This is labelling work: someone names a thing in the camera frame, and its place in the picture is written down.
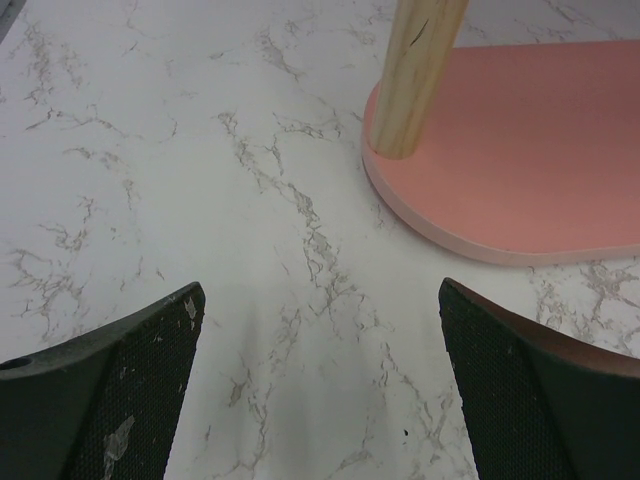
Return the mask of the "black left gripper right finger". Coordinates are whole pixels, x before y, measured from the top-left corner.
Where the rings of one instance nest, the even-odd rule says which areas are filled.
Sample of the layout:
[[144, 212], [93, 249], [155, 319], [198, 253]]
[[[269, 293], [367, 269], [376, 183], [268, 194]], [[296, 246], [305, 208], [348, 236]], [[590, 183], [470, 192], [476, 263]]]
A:
[[441, 328], [481, 479], [636, 479], [639, 361], [446, 278]]

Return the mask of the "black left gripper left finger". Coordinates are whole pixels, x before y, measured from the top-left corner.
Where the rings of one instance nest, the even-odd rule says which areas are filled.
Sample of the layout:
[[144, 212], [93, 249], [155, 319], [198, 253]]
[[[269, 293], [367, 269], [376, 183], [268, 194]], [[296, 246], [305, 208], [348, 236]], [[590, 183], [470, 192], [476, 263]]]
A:
[[193, 282], [2, 363], [2, 478], [163, 478], [204, 308], [204, 291]]

